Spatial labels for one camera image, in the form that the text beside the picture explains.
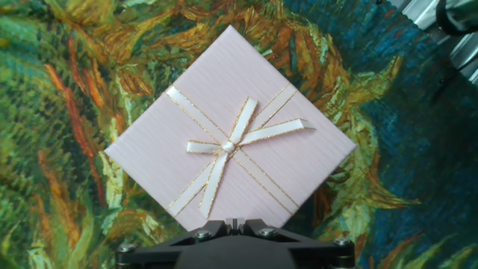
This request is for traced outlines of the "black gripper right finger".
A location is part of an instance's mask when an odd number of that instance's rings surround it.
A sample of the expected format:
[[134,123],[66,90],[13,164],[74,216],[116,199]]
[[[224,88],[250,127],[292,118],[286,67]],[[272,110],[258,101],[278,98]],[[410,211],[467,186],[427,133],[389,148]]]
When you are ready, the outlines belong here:
[[235,220],[235,232],[249,236],[270,247],[260,247],[261,257],[270,250],[276,259],[284,258],[296,268],[354,268],[355,244],[347,238],[317,241],[279,227],[266,224],[261,219]]

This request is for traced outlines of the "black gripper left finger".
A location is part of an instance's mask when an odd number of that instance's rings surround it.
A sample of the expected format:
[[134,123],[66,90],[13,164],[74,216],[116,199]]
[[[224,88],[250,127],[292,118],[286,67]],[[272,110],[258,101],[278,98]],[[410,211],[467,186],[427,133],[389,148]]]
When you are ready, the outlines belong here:
[[115,268],[174,268],[185,250],[231,235],[234,227],[234,219],[210,220],[204,226],[153,247],[121,244],[115,252]]

